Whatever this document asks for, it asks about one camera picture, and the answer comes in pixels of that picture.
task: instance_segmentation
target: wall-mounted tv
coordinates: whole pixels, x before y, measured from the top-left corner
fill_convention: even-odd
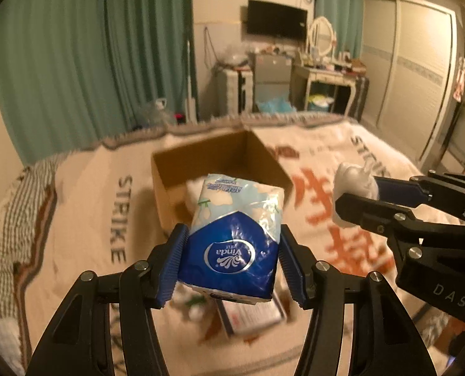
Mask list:
[[[248,0],[247,34],[304,41],[307,10],[268,1]]]

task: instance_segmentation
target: white object in gripper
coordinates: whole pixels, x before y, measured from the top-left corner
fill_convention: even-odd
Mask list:
[[[371,165],[359,165],[342,162],[337,168],[333,181],[333,213],[332,221],[340,227],[353,227],[354,223],[346,222],[335,211],[335,201],[344,193],[379,199],[379,187],[371,174]]]

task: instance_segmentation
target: open cardboard box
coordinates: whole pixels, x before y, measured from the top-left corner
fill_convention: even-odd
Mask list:
[[[183,144],[152,155],[152,178],[159,221],[169,234],[177,223],[190,226],[185,205],[186,181],[208,174],[226,174],[285,190],[293,184],[281,165],[252,131],[237,131]]]

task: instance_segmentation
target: printed label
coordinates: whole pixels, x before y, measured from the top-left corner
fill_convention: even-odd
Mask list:
[[[232,239],[212,243],[204,251],[206,265],[217,273],[237,274],[247,270],[255,260],[255,249],[245,240]]]
[[[206,185],[207,189],[211,189],[212,191],[223,191],[223,192],[233,192],[239,193],[242,190],[242,186],[237,184],[236,179],[217,179],[215,183],[209,182]]]

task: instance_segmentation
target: bed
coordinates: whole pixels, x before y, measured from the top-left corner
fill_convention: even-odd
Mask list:
[[[354,120],[318,113],[249,115],[140,130],[26,168],[2,200],[0,353],[15,373],[24,374],[48,321],[82,271],[123,271],[165,241],[152,190],[151,153],[236,129],[252,129],[292,177],[294,191],[283,221],[299,243],[343,272],[382,272],[407,311],[419,311],[423,303],[394,284],[394,260],[385,238],[331,222],[332,182],[340,162],[373,160],[374,175],[398,179],[420,174],[405,156]],[[427,206],[415,214],[458,224]],[[278,270],[277,282],[282,281]],[[122,375],[117,310],[111,306],[111,342],[116,374]],[[291,321],[250,343],[210,337],[208,326],[186,321],[171,304],[153,316],[170,374],[281,376],[295,371],[310,317],[295,303],[290,310]],[[347,314],[339,374],[347,374],[350,355]],[[431,310],[431,316],[429,332],[439,333],[446,315]],[[444,368],[446,358],[430,353],[437,367]]]

